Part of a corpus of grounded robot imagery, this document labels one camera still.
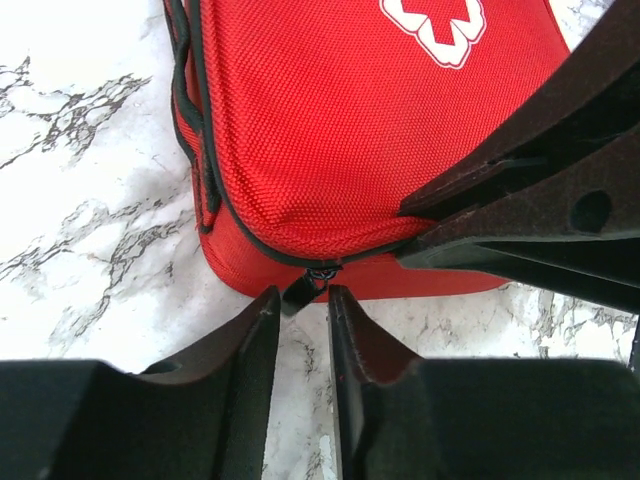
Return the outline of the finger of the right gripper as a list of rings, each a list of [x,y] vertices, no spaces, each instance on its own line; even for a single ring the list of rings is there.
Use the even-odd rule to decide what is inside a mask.
[[[616,1],[514,114],[399,213],[447,218],[488,205],[638,132],[639,4]]]
[[[636,313],[639,130],[570,168],[432,226],[407,269],[476,271]]]

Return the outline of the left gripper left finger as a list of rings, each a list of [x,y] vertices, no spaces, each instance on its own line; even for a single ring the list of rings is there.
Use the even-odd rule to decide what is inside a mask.
[[[236,317],[139,374],[127,479],[258,479],[280,331],[269,287]]]

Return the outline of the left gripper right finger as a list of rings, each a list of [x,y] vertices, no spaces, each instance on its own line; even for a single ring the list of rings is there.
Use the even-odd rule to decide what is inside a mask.
[[[429,414],[424,360],[371,319],[345,286],[329,288],[340,479],[448,479]]]

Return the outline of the red black medicine case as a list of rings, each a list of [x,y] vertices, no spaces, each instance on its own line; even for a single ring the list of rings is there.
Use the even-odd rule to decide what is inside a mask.
[[[429,226],[401,201],[462,160],[563,63],[546,1],[168,1],[171,110],[203,255],[232,289],[297,312],[498,288],[409,270]]]

